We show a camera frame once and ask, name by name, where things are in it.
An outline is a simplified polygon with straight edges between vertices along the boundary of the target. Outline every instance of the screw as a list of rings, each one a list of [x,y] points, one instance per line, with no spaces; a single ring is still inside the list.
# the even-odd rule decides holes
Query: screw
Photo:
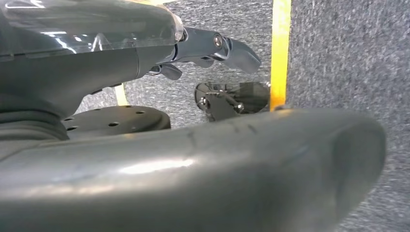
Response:
[[[223,41],[222,41],[222,36],[219,35],[219,34],[216,34],[216,35],[214,36],[214,44],[215,44],[215,46],[216,46],[216,47],[222,47],[222,43],[223,43]]]
[[[201,103],[202,105],[206,105],[206,98],[205,98],[205,97],[201,97],[200,103]]]

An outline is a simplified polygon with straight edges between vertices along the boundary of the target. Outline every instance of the gray carpet wall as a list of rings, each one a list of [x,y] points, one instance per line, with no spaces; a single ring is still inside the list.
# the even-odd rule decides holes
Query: gray carpet wall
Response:
[[[205,122],[193,99],[202,81],[268,81],[272,1],[181,0],[168,4],[189,27],[240,39],[263,60],[247,75],[222,65],[180,65],[181,79],[147,76],[125,84],[130,104],[167,112],[174,128]],[[384,175],[338,232],[410,231],[410,1],[292,0],[288,103],[368,113],[388,133]],[[116,105],[113,89],[87,96],[79,112]]]

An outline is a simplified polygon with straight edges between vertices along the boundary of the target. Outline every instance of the round plate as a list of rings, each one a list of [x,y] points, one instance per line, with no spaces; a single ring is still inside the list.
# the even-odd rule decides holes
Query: round plate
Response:
[[[72,138],[170,129],[169,116],[145,106],[112,106],[82,112],[62,122]]]

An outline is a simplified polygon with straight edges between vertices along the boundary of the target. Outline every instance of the yellow stripe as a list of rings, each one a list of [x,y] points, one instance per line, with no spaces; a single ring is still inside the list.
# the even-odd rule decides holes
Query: yellow stripe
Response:
[[[129,105],[127,101],[127,96],[125,95],[124,84],[115,87],[117,104],[118,105]]]
[[[289,32],[291,27],[291,1],[273,0],[272,10],[272,63],[271,63],[271,111],[285,104],[288,72]]]

